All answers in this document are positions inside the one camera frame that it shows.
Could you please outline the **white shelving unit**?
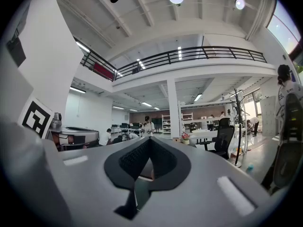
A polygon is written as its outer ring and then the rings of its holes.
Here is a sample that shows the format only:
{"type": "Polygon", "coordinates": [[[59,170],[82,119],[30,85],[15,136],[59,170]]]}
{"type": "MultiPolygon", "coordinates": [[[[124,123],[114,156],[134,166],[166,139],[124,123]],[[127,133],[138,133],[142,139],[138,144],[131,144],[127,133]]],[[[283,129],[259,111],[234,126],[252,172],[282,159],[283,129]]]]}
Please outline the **white shelving unit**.
{"type": "Polygon", "coordinates": [[[163,134],[171,134],[171,120],[169,115],[162,115],[163,134]]]}
{"type": "Polygon", "coordinates": [[[193,113],[183,113],[182,116],[182,124],[185,128],[189,128],[189,125],[193,121],[193,113]]]}

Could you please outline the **white locker cabinet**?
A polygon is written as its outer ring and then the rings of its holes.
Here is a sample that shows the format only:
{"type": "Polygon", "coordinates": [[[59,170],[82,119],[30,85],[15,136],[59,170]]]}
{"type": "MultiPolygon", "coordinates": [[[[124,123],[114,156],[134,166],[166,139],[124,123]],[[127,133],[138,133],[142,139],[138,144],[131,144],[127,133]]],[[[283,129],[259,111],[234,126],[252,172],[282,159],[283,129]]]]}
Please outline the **white locker cabinet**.
{"type": "Polygon", "coordinates": [[[277,121],[275,118],[276,96],[266,97],[260,101],[263,136],[277,135],[277,121]]]}

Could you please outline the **black mesh office chair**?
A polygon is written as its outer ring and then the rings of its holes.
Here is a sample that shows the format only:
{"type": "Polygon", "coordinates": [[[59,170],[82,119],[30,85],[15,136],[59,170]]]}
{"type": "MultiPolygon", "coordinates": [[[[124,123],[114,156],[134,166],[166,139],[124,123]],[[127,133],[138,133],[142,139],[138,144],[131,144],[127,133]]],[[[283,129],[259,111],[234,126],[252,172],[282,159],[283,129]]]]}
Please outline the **black mesh office chair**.
{"type": "Polygon", "coordinates": [[[235,131],[235,127],[230,125],[229,121],[229,118],[221,118],[217,128],[217,136],[213,141],[203,142],[206,151],[215,153],[226,160],[229,159],[228,148],[235,131]],[[213,150],[208,150],[207,148],[207,145],[210,143],[214,143],[213,150]]]}

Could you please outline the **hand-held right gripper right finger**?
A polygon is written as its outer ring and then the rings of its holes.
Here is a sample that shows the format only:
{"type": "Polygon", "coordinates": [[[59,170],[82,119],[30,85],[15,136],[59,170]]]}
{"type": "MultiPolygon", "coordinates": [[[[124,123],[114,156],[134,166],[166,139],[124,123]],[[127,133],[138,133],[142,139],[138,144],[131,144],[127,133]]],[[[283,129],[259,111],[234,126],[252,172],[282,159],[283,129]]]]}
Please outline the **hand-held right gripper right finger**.
{"type": "Polygon", "coordinates": [[[171,191],[153,192],[136,224],[143,227],[258,227],[280,194],[269,195],[253,178],[214,153],[166,139],[187,155],[191,170],[171,191]]]}

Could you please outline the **black wall panel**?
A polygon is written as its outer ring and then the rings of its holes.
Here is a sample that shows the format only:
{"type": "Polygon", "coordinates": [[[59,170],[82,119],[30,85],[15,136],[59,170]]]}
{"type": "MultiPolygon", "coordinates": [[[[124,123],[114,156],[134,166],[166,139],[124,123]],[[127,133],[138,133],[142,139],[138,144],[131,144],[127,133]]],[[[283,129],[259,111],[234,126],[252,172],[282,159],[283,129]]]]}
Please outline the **black wall panel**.
{"type": "Polygon", "coordinates": [[[26,59],[20,39],[16,37],[15,39],[8,41],[6,47],[13,61],[16,63],[17,67],[19,67],[26,59]]]}

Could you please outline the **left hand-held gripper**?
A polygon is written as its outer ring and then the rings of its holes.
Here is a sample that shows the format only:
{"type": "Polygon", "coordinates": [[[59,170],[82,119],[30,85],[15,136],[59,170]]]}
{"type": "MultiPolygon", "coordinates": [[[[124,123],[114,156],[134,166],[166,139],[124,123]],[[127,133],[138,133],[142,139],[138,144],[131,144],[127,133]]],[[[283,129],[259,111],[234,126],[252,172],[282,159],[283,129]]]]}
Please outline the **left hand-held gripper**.
{"type": "Polygon", "coordinates": [[[18,123],[53,141],[59,152],[99,146],[99,131],[63,125],[61,113],[53,112],[35,97],[27,101],[18,123]]]}

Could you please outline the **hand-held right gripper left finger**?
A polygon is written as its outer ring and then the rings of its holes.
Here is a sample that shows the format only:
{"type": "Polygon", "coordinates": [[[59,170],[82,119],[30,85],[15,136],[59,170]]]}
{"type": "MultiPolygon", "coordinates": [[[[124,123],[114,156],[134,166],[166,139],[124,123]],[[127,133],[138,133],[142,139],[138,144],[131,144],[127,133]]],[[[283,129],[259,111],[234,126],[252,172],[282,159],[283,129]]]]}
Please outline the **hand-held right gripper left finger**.
{"type": "Polygon", "coordinates": [[[104,170],[110,155],[139,147],[146,141],[147,138],[141,138],[56,153],[56,184],[70,212],[68,227],[152,227],[150,216],[128,219],[115,213],[126,204],[130,191],[116,187],[104,170]]]}

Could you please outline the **red banner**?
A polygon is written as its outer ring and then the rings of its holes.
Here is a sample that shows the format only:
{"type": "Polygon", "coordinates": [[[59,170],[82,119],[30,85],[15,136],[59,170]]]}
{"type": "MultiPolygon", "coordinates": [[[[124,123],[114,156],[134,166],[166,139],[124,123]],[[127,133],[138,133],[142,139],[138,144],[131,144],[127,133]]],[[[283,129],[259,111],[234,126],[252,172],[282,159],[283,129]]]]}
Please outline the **red banner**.
{"type": "Polygon", "coordinates": [[[93,71],[95,73],[101,75],[102,77],[104,77],[104,78],[106,78],[108,80],[113,81],[114,74],[111,71],[109,71],[106,67],[98,64],[97,62],[94,63],[93,71]]]}

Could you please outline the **black balcony railing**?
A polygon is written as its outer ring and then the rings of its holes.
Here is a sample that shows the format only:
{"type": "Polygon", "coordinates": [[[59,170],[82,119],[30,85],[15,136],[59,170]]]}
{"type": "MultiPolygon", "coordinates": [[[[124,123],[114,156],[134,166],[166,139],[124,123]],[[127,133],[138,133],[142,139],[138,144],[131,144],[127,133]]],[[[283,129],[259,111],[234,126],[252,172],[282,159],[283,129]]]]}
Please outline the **black balcony railing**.
{"type": "Polygon", "coordinates": [[[182,61],[202,61],[218,58],[267,62],[262,52],[250,48],[210,45],[204,35],[187,35],[185,38],[143,43],[112,59],[105,59],[80,40],[76,40],[76,43],[83,52],[83,57],[73,77],[78,80],[84,80],[84,76],[91,73],[108,80],[93,71],[93,66],[96,62],[114,74],[113,81],[144,70],[169,66],[182,61]]]}

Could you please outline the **white table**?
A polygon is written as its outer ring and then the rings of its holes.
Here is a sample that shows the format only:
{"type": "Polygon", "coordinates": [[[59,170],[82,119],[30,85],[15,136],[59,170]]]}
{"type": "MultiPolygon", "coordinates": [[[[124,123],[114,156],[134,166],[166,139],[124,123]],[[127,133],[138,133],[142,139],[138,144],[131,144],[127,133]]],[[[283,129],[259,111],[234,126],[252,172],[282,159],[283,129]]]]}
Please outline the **white table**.
{"type": "Polygon", "coordinates": [[[189,133],[189,145],[196,147],[197,145],[203,145],[205,150],[208,150],[208,145],[214,143],[212,138],[217,137],[218,131],[197,131],[189,133]]]}

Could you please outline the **black coat rack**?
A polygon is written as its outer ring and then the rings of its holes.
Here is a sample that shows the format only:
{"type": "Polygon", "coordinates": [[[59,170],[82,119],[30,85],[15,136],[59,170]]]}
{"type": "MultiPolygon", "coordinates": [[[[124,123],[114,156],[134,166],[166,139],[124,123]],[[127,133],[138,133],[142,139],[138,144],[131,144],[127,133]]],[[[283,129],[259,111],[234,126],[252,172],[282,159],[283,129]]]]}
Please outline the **black coat rack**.
{"type": "Polygon", "coordinates": [[[245,111],[244,105],[244,96],[242,95],[242,90],[237,90],[234,88],[234,93],[230,93],[230,102],[236,106],[236,115],[234,119],[237,119],[238,122],[238,146],[236,151],[236,157],[233,160],[233,164],[235,167],[240,168],[242,166],[242,162],[239,159],[243,153],[246,153],[246,146],[247,146],[247,132],[245,133],[245,140],[244,140],[244,149],[242,148],[242,136],[245,131],[247,131],[247,116],[249,114],[245,111]]]}

